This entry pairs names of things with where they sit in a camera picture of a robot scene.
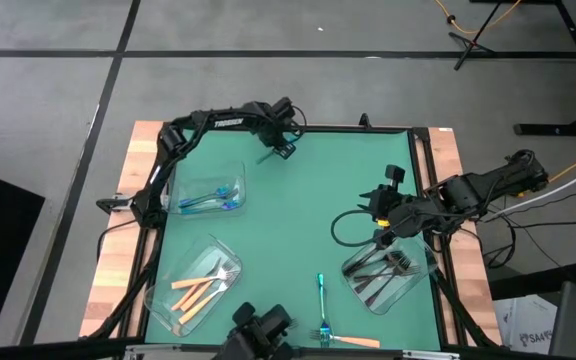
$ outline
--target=clear plastic bin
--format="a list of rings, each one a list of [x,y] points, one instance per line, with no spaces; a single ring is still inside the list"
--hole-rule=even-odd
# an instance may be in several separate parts
[[[383,315],[390,307],[404,296],[410,289],[437,268],[437,262],[432,250],[420,236],[406,239],[395,239],[392,245],[384,250],[377,251],[364,263],[369,264],[353,273],[351,276],[344,275],[344,269],[351,264],[364,258],[375,248],[370,244],[362,248],[353,257],[346,260],[341,273],[344,281],[359,300],[373,313]],[[400,264],[396,268],[386,266],[384,256],[394,254]],[[402,266],[402,260],[409,262]],[[371,278],[357,278],[358,276],[390,275]]]
[[[223,267],[228,262],[232,265],[229,270],[233,272],[230,286],[226,291],[217,294],[190,321],[181,324],[180,319],[185,312],[181,309],[173,310],[173,306],[184,297],[191,287],[173,289],[171,284],[175,281],[206,277],[215,268],[217,262],[219,262],[217,267]],[[218,306],[221,297],[236,285],[239,276],[241,276],[241,261],[222,242],[212,235],[205,235],[196,239],[193,246],[174,264],[175,266],[168,269],[155,285],[146,290],[144,304],[164,327],[173,334],[182,337],[188,335],[201,324],[210,314],[212,308]],[[221,284],[221,280],[213,281],[194,305],[196,306],[202,299],[217,291]]]
[[[168,213],[187,218],[239,215],[246,202],[246,171],[242,162],[205,164],[169,181]]]

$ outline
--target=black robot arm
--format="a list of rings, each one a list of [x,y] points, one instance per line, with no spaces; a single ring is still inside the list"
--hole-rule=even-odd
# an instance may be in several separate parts
[[[368,205],[359,205],[361,211],[350,211],[348,214],[369,213],[373,221],[384,226],[386,230],[371,239],[375,241],[387,239],[392,242],[395,237],[413,237],[424,230],[453,234],[464,221],[486,215],[491,201],[528,190],[538,191],[548,184],[548,174],[532,151],[520,150],[506,157],[506,161],[506,165],[485,174],[468,173],[450,177],[425,189],[421,197],[401,194],[398,185],[403,182],[405,171],[388,165],[386,177],[392,183],[379,185],[371,192],[360,195],[370,199]],[[334,231],[334,225],[344,214],[333,221],[332,236],[342,245],[353,246],[340,241]],[[365,244],[366,241],[355,243],[357,246]]]
[[[132,198],[130,209],[140,226],[157,228],[166,220],[161,204],[161,194],[174,170],[201,141],[206,132],[213,129],[243,127],[284,159],[295,151],[295,145],[284,138],[285,132],[300,137],[303,129],[293,120],[295,111],[287,97],[274,105],[249,102],[240,108],[194,111],[189,116],[177,118],[164,125],[157,136],[157,157],[145,187]],[[192,130],[190,138],[184,130]]]

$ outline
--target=table frame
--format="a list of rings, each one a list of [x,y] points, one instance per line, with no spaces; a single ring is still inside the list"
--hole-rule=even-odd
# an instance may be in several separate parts
[[[137,122],[135,125],[135,129],[133,132],[133,137],[131,139],[131,143],[129,145],[128,154],[126,156],[126,161],[124,164],[124,169],[122,171],[122,177],[120,179],[119,184],[119,191],[125,193],[134,193],[135,191],[139,190],[143,183],[145,183],[145,179],[148,176],[148,172],[150,167],[136,169],[131,167],[130,163],[132,162],[131,151],[138,152],[139,150],[145,150],[149,153],[148,159],[149,161],[154,161],[154,157],[156,154],[156,146],[155,146],[155,139],[156,134],[158,133],[159,129],[163,125],[162,122]],[[147,128],[147,131],[144,131],[145,134],[137,134],[138,131],[144,130]],[[451,129],[436,129],[436,128],[405,128],[405,127],[373,127],[367,121],[367,118],[362,117],[362,121],[358,126],[325,126],[325,125],[311,125],[307,128],[308,132],[353,132],[353,133],[407,133],[408,136],[408,143],[410,147],[410,154],[411,154],[411,161],[413,164],[414,169],[414,179],[416,183],[416,187],[418,189],[418,194],[421,194],[421,191],[428,187],[429,185],[437,183],[438,176],[441,178],[445,178],[450,175],[454,175],[455,173],[461,173],[461,167],[459,164],[459,156],[457,154],[456,144],[454,140],[454,135],[452,134]],[[453,149],[450,151],[445,151],[440,154],[437,154],[438,157],[443,158],[442,161],[448,161],[450,164],[450,170],[447,170],[447,173],[438,174],[437,168],[435,167],[435,160],[433,153],[437,153],[438,148],[433,148],[431,143],[431,138],[441,138],[443,135],[445,140],[443,140],[444,146],[452,144]],[[146,158],[143,156],[141,157],[141,162],[147,161]],[[126,220],[130,219],[131,214],[128,212],[122,213],[113,213],[109,226],[113,226],[114,224],[118,224],[121,222],[125,222]],[[475,230],[474,225],[472,224],[465,224],[465,227],[469,230]],[[103,314],[102,313],[109,313],[112,310],[112,307],[102,306],[101,308],[98,306],[100,300],[104,300],[103,291],[101,291],[101,287],[99,283],[103,283],[102,278],[104,277],[104,256],[112,252],[113,246],[118,246],[117,244],[113,245],[113,242],[116,242],[118,239],[125,239],[126,231],[134,234],[137,230],[138,226],[127,226],[126,229],[117,232],[109,233],[107,235],[104,248],[102,249],[102,257],[100,259],[100,263],[98,265],[97,273],[95,275],[95,282],[93,283],[93,288],[91,290],[90,300],[87,306],[86,315],[84,316],[84,322],[81,328],[81,334],[85,335],[94,331],[95,328],[103,321]],[[131,263],[131,271],[130,276],[127,279],[126,288],[132,285],[132,282],[138,276],[140,269],[143,268],[143,265],[147,262],[147,260],[151,257],[155,261],[158,261],[157,255],[159,249],[153,249],[153,247],[160,246],[163,234],[165,229],[161,230],[148,230],[148,229],[139,229],[138,234],[136,236],[135,242],[135,250],[134,255],[132,256],[132,263]],[[445,239],[440,239],[436,236],[433,236],[429,233],[424,234],[424,239],[427,242],[435,242],[436,244],[443,243]],[[106,244],[110,247],[109,251],[106,250]],[[454,263],[453,263],[453,256],[452,250],[462,251],[464,247],[468,248],[468,252],[471,250],[477,251],[478,261],[475,259],[476,265],[479,265],[479,274],[480,280],[483,279],[485,281],[485,289],[480,291],[481,298],[488,307],[485,311],[488,316],[486,319],[487,326],[484,326],[486,334],[491,337],[496,342],[500,343],[499,331],[497,328],[496,319],[494,318],[494,311],[492,309],[492,300],[490,298],[490,292],[487,286],[487,280],[485,275],[485,268],[483,265],[483,259],[481,258],[480,248],[478,241],[475,238],[469,237],[469,235],[459,234],[453,236],[453,242],[449,247],[447,247],[447,251],[443,253],[443,256],[438,256],[438,263],[439,266],[442,268],[444,273],[446,274],[446,278],[450,282],[453,289],[456,289],[456,285],[459,282],[458,278],[456,277],[455,270],[454,270]],[[156,277],[156,273],[151,276],[149,282],[144,286],[147,288],[148,286],[152,285],[154,282],[154,278]],[[435,318],[437,320],[437,330],[439,335],[439,342],[441,346],[457,343],[459,345],[467,345],[468,343],[472,344],[472,339],[468,337],[465,332],[463,325],[458,321],[456,314],[450,309],[449,304],[447,303],[443,294],[440,293],[438,287],[436,286],[435,282],[431,282],[432,288],[432,296],[433,296],[433,303],[434,303],[434,311],[435,311]],[[140,295],[135,300],[135,304],[142,303],[143,299],[143,289]],[[129,311],[127,311],[126,315],[123,317],[120,325],[113,333],[115,336],[119,337],[126,337],[126,336],[138,336],[143,337],[145,334],[147,322],[148,322],[148,313],[145,311],[145,308],[142,306],[132,306]],[[215,351],[215,346],[200,346],[200,345],[182,345],[183,351]],[[349,354],[347,349],[339,349],[340,351],[327,349],[327,354]],[[321,354],[320,349],[303,349],[307,354]],[[374,352],[374,350],[360,350],[361,354],[366,354],[368,352]],[[379,354],[387,354],[388,351],[381,350],[378,351]]]

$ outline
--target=gray floor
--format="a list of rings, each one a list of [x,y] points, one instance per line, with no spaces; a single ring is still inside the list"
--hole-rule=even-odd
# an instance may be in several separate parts
[[[446,2],[469,28],[491,9]],[[576,1],[566,4],[576,21]],[[129,0],[0,1],[0,48],[114,49],[129,7]],[[447,31],[433,0],[152,0],[142,1],[128,48],[459,49]],[[499,50],[574,49],[556,10],[543,6],[520,6],[484,40]],[[517,137],[511,129],[516,122],[563,124],[576,117],[576,61],[471,61],[459,72],[452,65],[404,59],[125,59],[37,340],[72,340],[78,334],[97,236],[107,222],[94,202],[114,192],[135,120],[290,96],[311,123],[355,124],[367,112],[379,125],[452,127],[466,171],[487,171],[522,148],[533,149],[552,173],[576,161],[574,138]],[[0,178],[48,200],[0,317],[0,345],[17,341],[109,66],[109,59],[0,59]],[[515,220],[562,220],[573,210],[576,198]],[[480,226],[479,233],[485,250],[510,238],[500,222]],[[576,262],[576,226],[531,233],[558,263]],[[524,233],[518,237],[510,268],[554,266]],[[490,278],[499,276],[489,272]]]

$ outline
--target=metal fork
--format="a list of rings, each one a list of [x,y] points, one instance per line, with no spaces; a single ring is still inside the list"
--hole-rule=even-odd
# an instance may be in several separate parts
[[[207,281],[227,280],[229,277],[232,276],[232,272],[226,270],[226,265],[230,265],[230,264],[228,262],[226,262],[226,264],[224,264],[224,266],[219,268],[219,270],[217,271],[217,275],[215,275],[215,276],[208,276],[208,277],[203,277],[203,278],[175,281],[175,282],[171,283],[170,286],[173,289],[183,289],[185,287],[193,286],[195,284],[203,284]]]
[[[179,323],[182,325],[187,324],[190,320],[192,320],[192,318],[195,315],[197,315],[199,311],[201,311],[201,309],[204,308],[204,306],[206,306],[212,299],[214,299],[215,296],[228,290],[228,288],[230,287],[230,285],[232,285],[233,281],[235,281],[236,278],[237,278],[236,276],[232,276],[228,278],[226,281],[222,282],[221,285],[219,285],[219,289],[217,289],[212,294],[208,295],[205,299],[201,300],[197,305],[195,305],[195,307],[190,309],[188,312],[184,313],[184,315],[179,318]]]
[[[223,268],[226,271],[230,271],[234,267],[235,267],[235,263],[231,260],[228,260],[224,264]],[[237,272],[232,272],[231,276],[234,276],[236,274],[237,274]],[[184,312],[188,311],[188,309],[190,309],[190,307],[193,306],[197,302],[197,300],[199,300],[201,298],[201,296],[206,292],[206,290],[208,290],[208,288],[212,285],[213,282],[214,282],[214,280],[207,281],[203,285],[201,285],[201,287],[199,289],[197,289],[197,291],[181,305],[181,310]]]

